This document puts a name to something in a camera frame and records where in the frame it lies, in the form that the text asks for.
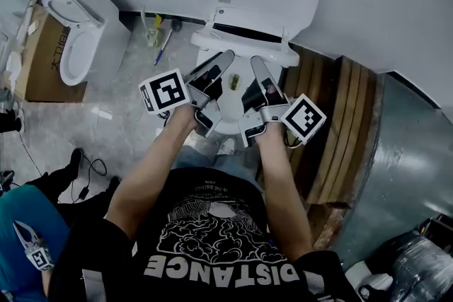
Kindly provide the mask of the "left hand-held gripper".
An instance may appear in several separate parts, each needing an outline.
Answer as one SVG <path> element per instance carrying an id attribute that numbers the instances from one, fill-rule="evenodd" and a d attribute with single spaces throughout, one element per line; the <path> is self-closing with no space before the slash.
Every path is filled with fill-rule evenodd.
<path id="1" fill-rule="evenodd" d="M 234 52 L 227 50 L 210 57 L 184 77 L 179 69 L 173 69 L 141 82 L 139 90 L 147 112 L 158 115 L 180 105 L 192 105 L 196 132 L 209 137 L 222 118 L 216 87 L 234 58 Z"/>

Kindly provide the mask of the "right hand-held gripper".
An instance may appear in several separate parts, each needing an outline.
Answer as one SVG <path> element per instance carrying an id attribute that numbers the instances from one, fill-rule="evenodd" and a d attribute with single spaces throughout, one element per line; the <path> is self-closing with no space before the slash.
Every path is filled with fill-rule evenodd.
<path id="1" fill-rule="evenodd" d="M 286 97 L 278 84 L 282 72 L 280 66 L 254 56 L 251 67 L 256 77 L 253 96 L 258 103 L 239 120 L 244 146 L 252 146 L 255 138 L 263 134 L 270 123 L 281 123 L 292 133 L 294 141 L 285 137 L 286 147 L 297 148 L 307 144 L 326 121 L 325 114 L 305 94 L 295 100 Z"/>

